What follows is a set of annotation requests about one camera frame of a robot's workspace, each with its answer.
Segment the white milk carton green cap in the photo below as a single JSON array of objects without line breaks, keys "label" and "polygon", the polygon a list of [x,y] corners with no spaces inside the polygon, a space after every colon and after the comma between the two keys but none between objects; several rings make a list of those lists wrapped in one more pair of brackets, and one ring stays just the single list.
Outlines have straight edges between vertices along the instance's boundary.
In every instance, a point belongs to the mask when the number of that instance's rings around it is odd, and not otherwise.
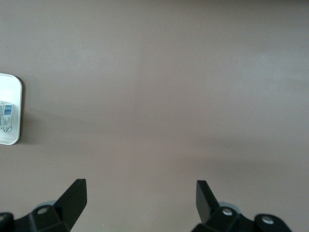
[{"label": "white milk carton green cap", "polygon": [[0,101],[0,126],[10,126],[13,117],[13,104]]}]

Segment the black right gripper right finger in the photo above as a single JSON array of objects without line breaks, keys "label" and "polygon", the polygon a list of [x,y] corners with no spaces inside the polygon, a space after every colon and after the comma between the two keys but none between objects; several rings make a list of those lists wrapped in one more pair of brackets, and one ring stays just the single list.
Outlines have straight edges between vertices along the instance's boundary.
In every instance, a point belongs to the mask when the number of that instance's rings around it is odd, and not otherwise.
[{"label": "black right gripper right finger", "polygon": [[233,204],[218,202],[208,183],[198,180],[196,207],[201,222],[192,232],[254,232],[254,222]]}]

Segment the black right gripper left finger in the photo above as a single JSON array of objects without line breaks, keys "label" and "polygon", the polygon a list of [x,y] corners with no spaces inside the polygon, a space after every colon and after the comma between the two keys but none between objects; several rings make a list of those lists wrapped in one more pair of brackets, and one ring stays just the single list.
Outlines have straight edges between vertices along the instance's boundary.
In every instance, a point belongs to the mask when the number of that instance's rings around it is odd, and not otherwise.
[{"label": "black right gripper left finger", "polygon": [[87,204],[85,179],[76,179],[53,204],[14,221],[14,232],[71,232]]}]

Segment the white rabbit print tray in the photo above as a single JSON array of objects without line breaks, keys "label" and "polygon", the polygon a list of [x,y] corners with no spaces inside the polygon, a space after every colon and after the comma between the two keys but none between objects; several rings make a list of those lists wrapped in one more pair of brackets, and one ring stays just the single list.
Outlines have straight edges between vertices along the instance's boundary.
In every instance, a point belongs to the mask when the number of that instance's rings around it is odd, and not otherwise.
[{"label": "white rabbit print tray", "polygon": [[22,83],[9,74],[0,73],[0,101],[13,104],[10,126],[0,126],[0,145],[13,145],[19,140],[22,111]]}]

